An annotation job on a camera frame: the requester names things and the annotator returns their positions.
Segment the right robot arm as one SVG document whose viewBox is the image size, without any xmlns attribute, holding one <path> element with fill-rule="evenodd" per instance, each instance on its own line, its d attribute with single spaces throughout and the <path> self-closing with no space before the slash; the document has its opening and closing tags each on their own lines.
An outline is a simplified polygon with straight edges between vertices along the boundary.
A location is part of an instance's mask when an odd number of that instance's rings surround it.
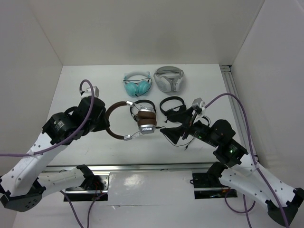
<svg viewBox="0 0 304 228">
<path fill-rule="evenodd" d="M 207 126 L 193 119 L 193 115 L 187 114 L 182 125 L 160 131 L 173 144 L 191 135 L 215 147 L 217 162 L 207 172 L 208 183 L 235 189 L 259 203 L 277 224 L 290 226 L 304 201 L 304 190 L 285 184 L 257 162 L 234 140 L 236 133 L 227 120 L 219 119 Z"/>
</svg>

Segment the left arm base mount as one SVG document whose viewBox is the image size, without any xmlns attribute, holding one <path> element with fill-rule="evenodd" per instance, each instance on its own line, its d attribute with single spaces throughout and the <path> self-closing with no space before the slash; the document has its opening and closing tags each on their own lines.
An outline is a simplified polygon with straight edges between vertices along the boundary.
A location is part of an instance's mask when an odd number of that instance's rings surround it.
<svg viewBox="0 0 304 228">
<path fill-rule="evenodd" d="M 86 165 L 77 166 L 83 173 L 85 180 L 80 186 L 67 188 L 64 193 L 71 201 L 107 201 L 110 173 L 103 171 L 93 172 Z"/>
</svg>

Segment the brown silver headphones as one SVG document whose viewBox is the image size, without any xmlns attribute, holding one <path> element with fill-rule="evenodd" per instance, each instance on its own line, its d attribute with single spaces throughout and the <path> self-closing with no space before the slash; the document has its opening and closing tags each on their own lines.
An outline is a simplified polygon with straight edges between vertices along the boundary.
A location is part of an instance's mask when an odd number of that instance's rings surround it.
<svg viewBox="0 0 304 228">
<path fill-rule="evenodd" d="M 107 111 L 105 112 L 105 117 L 107 120 L 109 120 L 109 117 L 111 115 L 111 113 L 122 106 L 134 106 L 132 101 L 120 101 L 117 103 L 114 103 L 113 105 L 111 105 Z M 137 127 L 138 127 L 138 131 L 135 132 L 133 135 L 118 135 L 115 134 L 114 132 L 112 132 L 112 130 L 110 129 L 110 127 L 106 128 L 107 133 L 112 136 L 113 138 L 116 138 L 118 140 L 124 140 L 124 141 L 128 141 L 131 140 L 134 137 L 137 137 L 141 134 L 151 134 L 154 133 L 154 131 L 157 128 L 157 120 L 156 120 L 156 113 L 154 113 L 153 109 L 145 109 L 144 107 L 140 107 L 140 110 L 138 110 L 137 108 L 133 108 L 133 113 L 136 114 L 135 117 L 133 117 L 133 119 L 136 121 L 137 123 Z"/>
</svg>

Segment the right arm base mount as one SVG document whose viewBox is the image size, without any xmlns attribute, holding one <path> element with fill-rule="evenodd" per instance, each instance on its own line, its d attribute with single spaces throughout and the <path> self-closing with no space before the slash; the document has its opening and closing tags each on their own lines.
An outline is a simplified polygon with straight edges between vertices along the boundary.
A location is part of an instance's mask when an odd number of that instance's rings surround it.
<svg viewBox="0 0 304 228">
<path fill-rule="evenodd" d="M 206 172 L 193 173 L 190 184 L 194 187 L 194 199 L 224 198 L 230 191 L 230 187 L 222 185 L 219 181 L 225 169 L 225 165 L 216 162 Z"/>
</svg>

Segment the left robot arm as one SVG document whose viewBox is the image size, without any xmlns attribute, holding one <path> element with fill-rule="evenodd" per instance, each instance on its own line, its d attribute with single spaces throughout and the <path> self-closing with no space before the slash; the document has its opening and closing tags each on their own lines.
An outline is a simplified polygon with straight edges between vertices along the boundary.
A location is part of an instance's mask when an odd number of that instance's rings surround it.
<svg viewBox="0 0 304 228">
<path fill-rule="evenodd" d="M 42 127 L 34 145 L 25 156 L 0 178 L 0 201 L 4 208 L 25 212 L 35 207 L 43 197 L 57 191 L 80 187 L 103 188 L 102 180 L 86 165 L 54 175 L 41 176 L 48 164 L 67 146 L 90 132 L 105 130 L 105 103 L 86 97 L 78 106 L 70 107 L 51 118 Z"/>
</svg>

